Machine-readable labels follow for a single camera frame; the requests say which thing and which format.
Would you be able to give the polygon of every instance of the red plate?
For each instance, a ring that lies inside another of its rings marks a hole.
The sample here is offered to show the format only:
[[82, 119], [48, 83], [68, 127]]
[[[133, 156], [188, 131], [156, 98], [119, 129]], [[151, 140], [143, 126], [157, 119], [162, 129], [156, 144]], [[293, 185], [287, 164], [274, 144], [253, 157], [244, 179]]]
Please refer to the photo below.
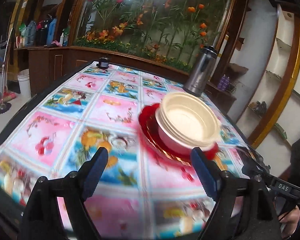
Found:
[[[190, 156], [185, 157], [184, 155], [178, 154], [177, 152], [169, 149], [159, 137], [158, 123], [154, 116], [155, 111], [159, 108], [159, 106], [159, 103], [152, 106], [145, 106], [139, 115], [139, 124], [144, 136], [146, 137], [146, 142], [161, 157], [168, 158], [176, 164], [191, 166]], [[211, 150], [204, 153], [209, 160], [213, 160], [217, 152], [218, 145], [216, 143]]]

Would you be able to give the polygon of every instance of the stacked bowl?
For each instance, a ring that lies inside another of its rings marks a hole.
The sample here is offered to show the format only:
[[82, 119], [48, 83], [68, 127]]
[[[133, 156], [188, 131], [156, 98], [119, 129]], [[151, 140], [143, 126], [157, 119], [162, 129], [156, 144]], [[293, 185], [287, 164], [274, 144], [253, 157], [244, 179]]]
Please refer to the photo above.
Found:
[[220, 122], [200, 99], [185, 92], [167, 94], [155, 112], [158, 134], [163, 143], [181, 155], [194, 147], [207, 152], [216, 147]]

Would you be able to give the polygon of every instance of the stainless steel thermos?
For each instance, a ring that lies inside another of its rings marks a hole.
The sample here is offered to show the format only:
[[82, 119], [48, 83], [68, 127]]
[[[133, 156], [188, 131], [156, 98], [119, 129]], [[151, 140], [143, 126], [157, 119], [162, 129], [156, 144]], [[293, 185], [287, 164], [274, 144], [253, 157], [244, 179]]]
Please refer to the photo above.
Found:
[[204, 46], [192, 67], [189, 79], [183, 85], [183, 90], [200, 97], [208, 82], [217, 59], [217, 51], [212, 46]]

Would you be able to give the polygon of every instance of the screw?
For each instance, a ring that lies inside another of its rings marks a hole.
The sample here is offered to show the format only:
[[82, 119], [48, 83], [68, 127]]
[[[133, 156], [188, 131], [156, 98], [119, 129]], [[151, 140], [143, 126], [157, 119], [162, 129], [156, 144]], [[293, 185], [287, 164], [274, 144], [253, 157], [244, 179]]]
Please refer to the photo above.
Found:
[[224, 178], [229, 178], [230, 177], [230, 172], [229, 171], [221, 171], [221, 176]]
[[69, 177], [70, 177], [70, 178], [74, 178], [75, 176], [77, 176], [77, 171], [71, 171], [71, 172], [69, 173]]
[[41, 177], [39, 177], [38, 182], [44, 182], [46, 179], [47, 179], [47, 177], [41, 176]]
[[261, 175], [260, 175], [260, 174], [254, 176], [254, 179], [255, 179], [256, 181], [262, 181], [262, 178], [261, 178]]

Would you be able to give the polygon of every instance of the patterned tablecloth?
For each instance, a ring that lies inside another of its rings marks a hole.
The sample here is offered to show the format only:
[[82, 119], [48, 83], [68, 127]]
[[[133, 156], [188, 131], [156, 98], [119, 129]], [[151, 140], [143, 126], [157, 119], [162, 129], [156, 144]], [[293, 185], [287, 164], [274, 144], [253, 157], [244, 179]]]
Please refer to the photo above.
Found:
[[[98, 147], [109, 161], [85, 206], [104, 237], [171, 238], [202, 229], [214, 206], [192, 167], [151, 153], [138, 114], [182, 85], [149, 73], [110, 65], [87, 66], [37, 105], [0, 146], [0, 187], [25, 205], [38, 177], [60, 178], [78, 170]], [[236, 176], [243, 139], [204, 94], [222, 123], [218, 163]], [[71, 229], [63, 199], [65, 228]]]

